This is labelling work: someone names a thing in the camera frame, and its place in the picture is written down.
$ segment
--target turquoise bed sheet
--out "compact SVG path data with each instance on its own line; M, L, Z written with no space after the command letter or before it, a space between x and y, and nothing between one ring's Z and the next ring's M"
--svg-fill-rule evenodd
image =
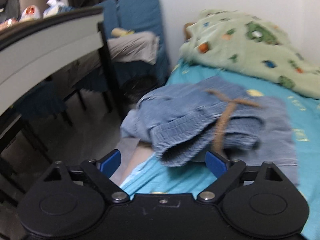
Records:
M273 96L286 103L299 163L298 189L310 206L302 234L307 239L320 240L320 101L302 97L268 81L201 65L189 66L182 61L167 84L197 83L215 75L244 86L253 96ZM131 197L135 193L154 192L190 192L196 196L215 179L203 163L169 168L151 156L133 170L121 188Z

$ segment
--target floor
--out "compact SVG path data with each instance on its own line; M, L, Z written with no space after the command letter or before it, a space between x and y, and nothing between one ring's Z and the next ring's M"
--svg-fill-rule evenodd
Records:
M77 165L88 159L100 159L111 150L119 149L121 166L111 177L111 180L118 184L138 141L132 138L120 139L120 118L115 109L112 113L107 113L100 93L83 92L83 97L87 105L86 111L82 110L76 95L67 101L73 127L63 122L61 116L57 119L39 119L31 122L31 125L48 147L48 155L55 161L63 161L66 165ZM26 190L49 166L20 133L1 156L18 172L15 179ZM0 187L17 200L23 197L2 178ZM6 202L0 206L0 232L12 240L21 239L24 235L15 208Z

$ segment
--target black chair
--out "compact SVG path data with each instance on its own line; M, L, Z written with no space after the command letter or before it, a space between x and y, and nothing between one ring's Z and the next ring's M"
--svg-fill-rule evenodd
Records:
M84 78L78 81L73 87L76 89L76 91L85 89L93 92L100 92L107 106L108 113L112 112L113 110L112 104L107 94L107 91L109 90L109 88L108 88L107 81L104 76L102 67L92 70ZM81 100L81 96L79 96L79 99L81 104L84 104L83 100Z
M46 154L48 151L47 147L35 134L30 124L27 121L22 120L21 115L14 109L8 109L0 116L0 154L11 143L19 131L22 132L34 150L37 150L51 164L52 160ZM12 174L17 174L16 171L6 160L1 157L0 174L12 186L17 188L20 192L25 193L23 187L12 179Z
M4 191L2 191L0 189L0 202L3 203L4 201L8 202L9 204L11 204L14 207L18 206L18 201L16 201L14 198L10 197L7 193L5 193ZM2 233L0 233L0 238L2 238L4 240L10 240L10 237L5 236Z
M25 93L14 103L14 107L21 114L23 120L61 114L63 120L73 126L66 112L67 106L64 100L59 98L50 78L40 82Z

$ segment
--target patterned blanket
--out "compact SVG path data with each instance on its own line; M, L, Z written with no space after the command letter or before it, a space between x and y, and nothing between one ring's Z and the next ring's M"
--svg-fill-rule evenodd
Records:
M263 78L320 99L320 68L277 25L238 11L204 10L187 31L191 38L180 48L186 62Z

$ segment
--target brown belt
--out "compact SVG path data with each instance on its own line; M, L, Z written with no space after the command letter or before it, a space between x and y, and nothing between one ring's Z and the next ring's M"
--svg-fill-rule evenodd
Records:
M217 90L207 89L205 91L208 92L209 94L215 95L221 101L228 102L228 105L227 105L225 111L222 113L222 115L217 120L217 123L215 125L216 130L214 133L214 139L213 139L213 144L212 144L212 150L218 154L222 154L223 137L225 134L225 129L228 125L231 114L236 109L237 104L243 104L246 106L253 106L253 107L260 107L260 106L258 103L252 102L247 99L241 99L241 98L230 99L225 94L223 94Z

